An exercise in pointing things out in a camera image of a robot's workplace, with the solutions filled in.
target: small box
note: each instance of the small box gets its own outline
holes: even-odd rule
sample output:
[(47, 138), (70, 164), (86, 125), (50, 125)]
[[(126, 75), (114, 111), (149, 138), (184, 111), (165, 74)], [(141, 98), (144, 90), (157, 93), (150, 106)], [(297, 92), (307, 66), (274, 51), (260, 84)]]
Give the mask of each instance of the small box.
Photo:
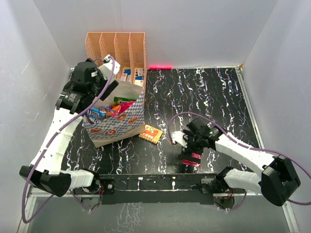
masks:
[(126, 69), (126, 70), (124, 71), (124, 73), (130, 75), (130, 74), (131, 74), (131, 69)]
[(137, 74), (138, 74), (138, 76), (143, 76), (144, 75), (144, 69), (143, 68), (137, 69)]
[(121, 80), (122, 81), (126, 81), (126, 79), (127, 79), (127, 74), (122, 74), (121, 75)]
[(131, 82), (131, 75), (129, 74), (129, 75), (127, 75), (127, 79), (126, 79), (128, 82)]
[(143, 80), (135, 80), (134, 84), (143, 87), (144, 86), (144, 81)]
[(149, 142), (152, 142), (154, 144), (157, 144), (160, 140), (160, 137), (163, 134), (163, 131), (156, 129), (150, 125), (145, 125), (145, 128), (146, 128), (146, 131), (141, 133), (139, 135), (139, 137), (141, 137), (141, 138), (143, 138)]

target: black tabletop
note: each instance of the black tabletop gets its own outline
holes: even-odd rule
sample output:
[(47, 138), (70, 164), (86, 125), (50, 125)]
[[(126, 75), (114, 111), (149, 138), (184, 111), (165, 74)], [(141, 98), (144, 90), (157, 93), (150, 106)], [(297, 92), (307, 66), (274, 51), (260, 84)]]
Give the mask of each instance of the black tabletop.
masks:
[[(238, 139), (258, 142), (234, 68), (149, 70), (145, 95), (145, 123), (164, 133), (157, 145), (133, 136), (96, 148), (80, 124), (63, 160), (63, 170), (88, 168), (100, 174), (218, 173), (226, 166), (247, 169), (225, 154), (206, 149), (200, 168), (181, 163), (180, 145), (171, 145), (168, 122), (177, 113), (199, 113), (217, 121)], [(188, 115), (172, 126), (179, 131)]]

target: red snack package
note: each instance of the red snack package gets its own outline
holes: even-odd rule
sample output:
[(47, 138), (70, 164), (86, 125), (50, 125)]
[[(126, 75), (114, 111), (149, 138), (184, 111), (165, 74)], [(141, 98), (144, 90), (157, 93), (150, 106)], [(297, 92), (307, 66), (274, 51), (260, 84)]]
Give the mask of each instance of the red snack package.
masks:
[(133, 103), (135, 103), (135, 101), (120, 104), (120, 105), (119, 105), (119, 108), (118, 108), (118, 110), (117, 110), (118, 113), (119, 113), (119, 114), (123, 113), (123, 112), (126, 111), (129, 107), (131, 107), (131, 105), (132, 105)]

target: white wall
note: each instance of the white wall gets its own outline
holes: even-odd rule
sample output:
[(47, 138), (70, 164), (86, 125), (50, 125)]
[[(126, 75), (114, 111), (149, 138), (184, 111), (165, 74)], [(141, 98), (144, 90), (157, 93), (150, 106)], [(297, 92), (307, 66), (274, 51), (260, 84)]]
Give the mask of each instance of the white wall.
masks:
[(87, 32), (146, 32), (147, 63), (244, 63), (277, 0), (34, 0), (70, 67)]
[[(293, 156), (311, 170), (311, 2), (276, 5), (244, 65), (246, 89), (266, 148)], [(311, 181), (293, 199), (311, 201)], [(311, 229), (311, 207), (293, 205), (301, 232)]]
[(25, 181), (69, 74), (32, 0), (0, 1), (0, 231), (16, 232)]

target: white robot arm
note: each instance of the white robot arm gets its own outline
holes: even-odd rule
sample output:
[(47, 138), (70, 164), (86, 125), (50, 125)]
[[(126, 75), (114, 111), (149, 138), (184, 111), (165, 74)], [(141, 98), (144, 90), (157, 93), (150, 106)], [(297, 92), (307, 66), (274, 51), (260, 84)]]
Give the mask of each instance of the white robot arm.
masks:
[[(110, 75), (112, 70), (112, 61), (108, 59), (108, 57), (109, 55), (106, 56), (106, 62), (100, 67), (97, 67), (90, 59), (76, 66), (72, 80), (65, 85), (56, 103), (57, 110), (54, 112), (52, 124), (42, 147), (38, 151), (36, 157), (31, 161), (30, 165), (22, 166), (19, 171), (19, 174), (24, 179), (27, 179), (31, 168), (39, 159), (42, 151), (46, 150), (45, 155), (39, 161), (30, 179), (30, 183), (33, 186), (58, 197), (63, 196), (69, 189), (79, 187), (89, 187), (90, 190), (94, 191), (98, 190), (98, 182), (96, 183), (98, 177), (96, 177), (95, 172), (86, 169), (75, 171), (61, 170), (61, 164), (66, 149), (76, 127), (82, 120), (82, 116), (59, 132), (49, 148), (45, 148), (45, 145), (58, 129), (89, 106), (94, 100), (94, 97), (97, 96), (104, 87), (107, 82), (106, 77)], [(115, 68), (113, 70), (114, 75), (118, 73), (119, 67), (120, 65), (115, 62)], [(115, 82), (116, 81), (109, 85), (111, 88), (106, 91), (108, 94), (116, 87), (117, 83)]]
[(250, 145), (236, 139), (230, 133), (223, 134), (216, 127), (210, 129), (199, 118), (187, 126), (190, 131), (183, 130), (172, 134), (173, 143), (182, 145), (181, 155), (184, 164), (199, 166), (203, 148), (212, 148), (238, 160), (253, 171), (240, 171), (227, 167), (213, 182), (204, 184), (205, 189), (210, 192), (241, 188), (261, 193), (272, 204), (282, 206), (300, 186), (300, 180), (291, 161), (284, 156), (250, 150), (252, 148)]

